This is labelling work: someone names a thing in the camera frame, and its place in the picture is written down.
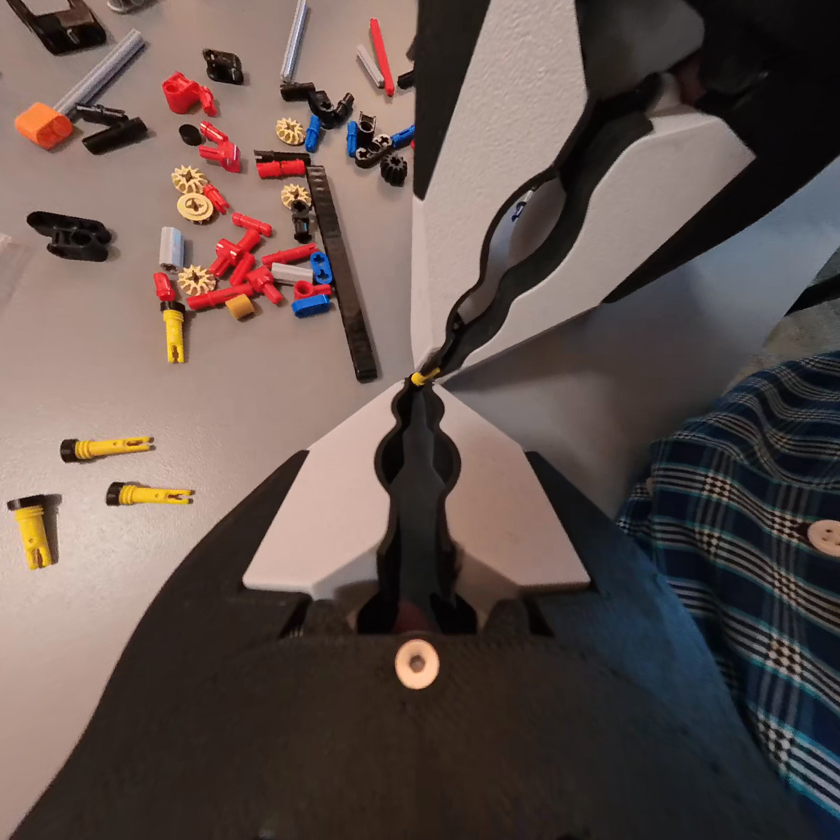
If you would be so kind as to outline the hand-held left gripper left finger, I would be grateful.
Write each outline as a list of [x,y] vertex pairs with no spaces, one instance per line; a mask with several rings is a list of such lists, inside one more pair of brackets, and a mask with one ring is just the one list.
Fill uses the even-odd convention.
[[331,601],[358,632],[393,633],[399,574],[382,584],[378,565],[402,455],[388,465],[386,447],[401,450],[420,395],[395,383],[309,447],[243,575],[246,590]]

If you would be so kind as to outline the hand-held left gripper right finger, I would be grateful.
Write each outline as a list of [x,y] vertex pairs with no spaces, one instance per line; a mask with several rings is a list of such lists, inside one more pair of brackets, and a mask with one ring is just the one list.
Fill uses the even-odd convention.
[[523,449],[430,383],[420,405],[423,593],[435,626],[472,634],[501,602],[586,589],[591,577]]

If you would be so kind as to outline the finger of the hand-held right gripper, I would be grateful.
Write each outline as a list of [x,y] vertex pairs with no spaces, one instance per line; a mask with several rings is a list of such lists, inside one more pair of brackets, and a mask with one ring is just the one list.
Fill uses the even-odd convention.
[[700,46],[688,2],[418,2],[411,346],[423,375],[482,282],[502,213],[548,178],[595,93]]
[[452,375],[597,308],[740,175],[755,155],[716,115],[648,76],[600,103],[603,122],[560,174],[564,201],[543,242],[453,327],[434,363]]

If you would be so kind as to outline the long black lego beam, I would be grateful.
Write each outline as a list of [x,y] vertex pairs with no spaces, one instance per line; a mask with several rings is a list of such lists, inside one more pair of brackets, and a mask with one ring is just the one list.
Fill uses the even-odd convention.
[[374,382],[378,378],[375,353],[354,279],[349,252],[344,243],[329,178],[321,165],[310,164],[306,167],[306,171],[323,249],[332,269],[332,286],[337,298],[355,378],[360,383]]

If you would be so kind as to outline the red lego axle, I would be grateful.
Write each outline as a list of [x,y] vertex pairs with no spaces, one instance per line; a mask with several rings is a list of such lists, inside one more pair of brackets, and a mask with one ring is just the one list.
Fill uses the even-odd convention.
[[374,57],[383,78],[383,90],[388,98],[393,98],[395,95],[396,85],[386,52],[380,22],[377,18],[371,17],[369,26]]

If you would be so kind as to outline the cluster of yellow lego pins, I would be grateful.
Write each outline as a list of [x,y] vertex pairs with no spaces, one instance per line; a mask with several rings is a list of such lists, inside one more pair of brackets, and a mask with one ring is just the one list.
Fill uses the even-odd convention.
[[[183,340],[185,313],[185,307],[178,301],[161,303],[167,360],[173,364],[186,359]],[[60,444],[59,455],[68,464],[79,464],[110,456],[149,452],[152,444],[153,438],[150,436],[106,440],[67,438]],[[154,488],[117,481],[107,489],[106,504],[109,507],[137,504],[186,506],[193,502],[193,497],[194,491],[189,489]],[[27,567],[36,571],[53,564],[45,520],[47,496],[35,494],[17,497],[8,500],[6,505],[16,521]]]

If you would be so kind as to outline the long grey lego axle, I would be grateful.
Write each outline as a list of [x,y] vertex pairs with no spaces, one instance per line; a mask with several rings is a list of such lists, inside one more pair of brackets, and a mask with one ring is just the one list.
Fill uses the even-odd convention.
[[293,81],[308,18],[308,1],[297,1],[280,72],[281,84]]
[[144,48],[141,32],[135,28],[130,30],[52,109],[69,117],[79,106],[93,103]]

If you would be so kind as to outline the pile of red lego connectors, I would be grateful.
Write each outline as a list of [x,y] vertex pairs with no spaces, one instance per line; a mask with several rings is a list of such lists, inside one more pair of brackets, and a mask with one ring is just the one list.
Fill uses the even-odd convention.
[[[175,113],[184,114],[193,105],[200,103],[206,115],[217,114],[213,93],[207,87],[188,79],[181,72],[176,72],[166,78],[161,87],[170,110]],[[202,159],[218,163],[226,172],[239,173],[241,163],[239,148],[226,133],[217,129],[209,121],[201,122],[199,130],[204,139],[211,143],[210,145],[202,143],[197,147]],[[229,203],[208,180],[203,194],[214,204],[216,214],[227,213],[230,208]],[[276,304],[280,304],[283,300],[281,293],[274,285],[270,270],[266,266],[262,269],[254,268],[256,258],[253,250],[263,238],[272,236],[272,226],[242,213],[234,213],[232,221],[245,233],[238,242],[225,238],[219,240],[216,247],[216,259],[208,269],[217,279],[216,289],[207,294],[189,297],[188,304],[192,310],[197,311],[225,304],[227,299],[239,294],[246,294],[252,298],[256,293],[263,293]],[[177,292],[168,273],[169,271],[163,270],[154,273],[153,276],[160,307],[163,301],[178,301]]]

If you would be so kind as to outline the black lego pin connector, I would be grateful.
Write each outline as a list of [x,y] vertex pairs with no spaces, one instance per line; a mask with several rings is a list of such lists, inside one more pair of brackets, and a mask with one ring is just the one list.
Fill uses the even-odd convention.
[[206,63],[206,74],[211,81],[235,86],[245,84],[242,61],[235,53],[205,48],[203,58]]

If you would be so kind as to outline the black double lego connector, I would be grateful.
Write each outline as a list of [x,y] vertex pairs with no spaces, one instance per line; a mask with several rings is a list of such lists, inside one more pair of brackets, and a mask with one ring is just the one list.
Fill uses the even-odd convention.
[[27,215],[26,223],[49,238],[47,250],[54,256],[91,262],[109,258],[112,236],[98,220],[34,211]]

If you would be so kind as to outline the orange lego bush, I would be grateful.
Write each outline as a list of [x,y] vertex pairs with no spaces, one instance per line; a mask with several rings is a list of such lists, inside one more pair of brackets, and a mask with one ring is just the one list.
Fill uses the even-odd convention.
[[14,127],[19,134],[45,151],[62,145],[74,132],[74,125],[67,115],[42,102],[35,102],[19,113]]

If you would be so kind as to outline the black lego bracket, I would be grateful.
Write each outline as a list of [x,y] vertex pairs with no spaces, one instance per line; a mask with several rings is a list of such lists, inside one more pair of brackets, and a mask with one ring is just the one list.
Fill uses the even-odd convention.
[[34,14],[22,1],[7,1],[17,18],[53,56],[103,46],[108,34],[84,1],[68,1],[57,12]]

